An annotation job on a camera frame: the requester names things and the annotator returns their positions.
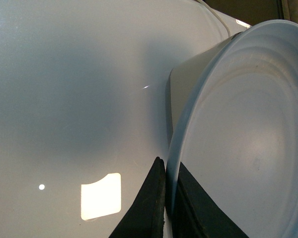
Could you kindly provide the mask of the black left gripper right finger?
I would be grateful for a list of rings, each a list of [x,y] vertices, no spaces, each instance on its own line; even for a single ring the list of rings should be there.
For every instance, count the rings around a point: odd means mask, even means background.
[[[167,214],[174,238],[246,238],[180,163],[175,190],[167,183]]]

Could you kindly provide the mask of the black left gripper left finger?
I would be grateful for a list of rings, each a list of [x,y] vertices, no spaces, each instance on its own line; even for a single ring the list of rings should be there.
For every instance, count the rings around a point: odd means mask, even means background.
[[[111,238],[161,238],[164,227],[166,172],[156,157],[132,206],[116,226]]]

